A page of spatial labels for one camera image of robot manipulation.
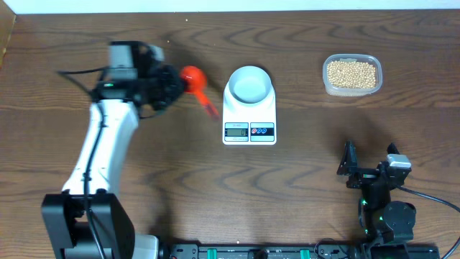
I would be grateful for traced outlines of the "red plastic scoop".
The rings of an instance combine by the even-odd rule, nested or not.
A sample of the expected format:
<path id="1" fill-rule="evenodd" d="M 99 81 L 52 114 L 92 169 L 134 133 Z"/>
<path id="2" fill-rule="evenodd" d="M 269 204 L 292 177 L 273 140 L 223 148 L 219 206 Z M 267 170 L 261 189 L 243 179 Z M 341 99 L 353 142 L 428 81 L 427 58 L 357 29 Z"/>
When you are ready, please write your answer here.
<path id="1" fill-rule="evenodd" d="M 180 77 L 185 82 L 185 92 L 194 95 L 212 119 L 218 119 L 216 107 L 204 92 L 208 84 L 205 73 L 200 68 L 188 65 L 180 71 Z"/>

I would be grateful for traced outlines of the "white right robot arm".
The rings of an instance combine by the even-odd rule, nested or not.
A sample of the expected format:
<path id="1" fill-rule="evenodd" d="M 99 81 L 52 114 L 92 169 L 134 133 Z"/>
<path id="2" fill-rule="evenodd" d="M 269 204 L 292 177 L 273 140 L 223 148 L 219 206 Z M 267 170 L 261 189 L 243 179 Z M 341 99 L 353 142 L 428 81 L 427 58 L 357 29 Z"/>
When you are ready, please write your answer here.
<path id="1" fill-rule="evenodd" d="M 411 162 L 397 150 L 387 148 L 386 160 L 376 168 L 361 168 L 352 142 L 347 141 L 337 174 L 347 176 L 347 188 L 359 189 L 359 222 L 366 240 L 356 248 L 356 258 L 409 258 L 407 242 L 414 238 L 416 209 L 407 202 L 393 201 L 390 192 L 404 184 Z"/>

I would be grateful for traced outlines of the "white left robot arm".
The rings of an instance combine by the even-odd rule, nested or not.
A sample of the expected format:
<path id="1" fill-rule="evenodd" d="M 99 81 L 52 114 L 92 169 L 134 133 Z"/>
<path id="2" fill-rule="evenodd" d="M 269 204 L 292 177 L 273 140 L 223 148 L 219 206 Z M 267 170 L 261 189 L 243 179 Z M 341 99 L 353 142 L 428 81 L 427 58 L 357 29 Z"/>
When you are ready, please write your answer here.
<path id="1" fill-rule="evenodd" d="M 185 90 L 171 65 L 97 68 L 90 122 L 78 162 L 62 191 L 45 195 L 41 213 L 56 258 L 163 258 L 154 235 L 137 234 L 118 199 L 132 135 L 150 105 L 164 111 Z"/>

